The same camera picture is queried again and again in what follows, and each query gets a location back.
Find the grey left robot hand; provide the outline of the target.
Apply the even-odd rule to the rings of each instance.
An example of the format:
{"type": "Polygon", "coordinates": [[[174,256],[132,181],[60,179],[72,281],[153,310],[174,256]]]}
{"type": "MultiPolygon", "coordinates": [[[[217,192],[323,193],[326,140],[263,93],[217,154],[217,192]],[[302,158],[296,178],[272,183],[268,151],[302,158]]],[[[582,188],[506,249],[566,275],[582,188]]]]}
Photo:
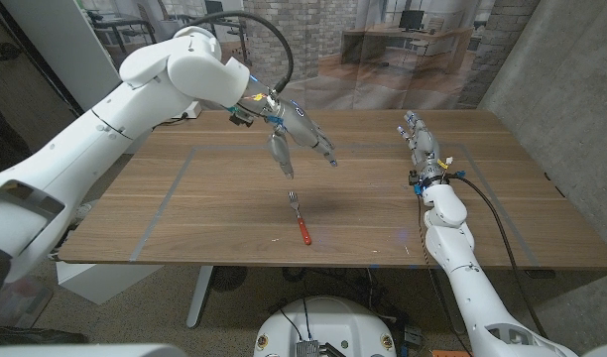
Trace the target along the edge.
{"type": "Polygon", "coordinates": [[[332,166],[337,166],[334,144],[294,101],[280,99],[278,94],[258,80],[251,78],[245,92],[237,102],[238,107],[253,117],[261,117],[272,127],[268,149],[288,179],[294,177],[290,150],[286,135],[296,144],[322,154],[332,166]]]}

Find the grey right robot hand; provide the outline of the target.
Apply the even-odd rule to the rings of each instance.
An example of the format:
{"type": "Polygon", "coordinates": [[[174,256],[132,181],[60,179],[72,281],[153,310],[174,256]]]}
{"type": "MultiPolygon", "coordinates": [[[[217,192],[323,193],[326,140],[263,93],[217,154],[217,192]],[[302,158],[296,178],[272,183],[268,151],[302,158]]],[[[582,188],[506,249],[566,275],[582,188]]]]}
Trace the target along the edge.
{"type": "Polygon", "coordinates": [[[441,159],[439,143],[418,113],[408,110],[404,119],[408,129],[399,126],[397,131],[407,142],[415,166],[409,172],[409,184],[426,189],[447,183],[445,173],[452,158],[441,159]]]}

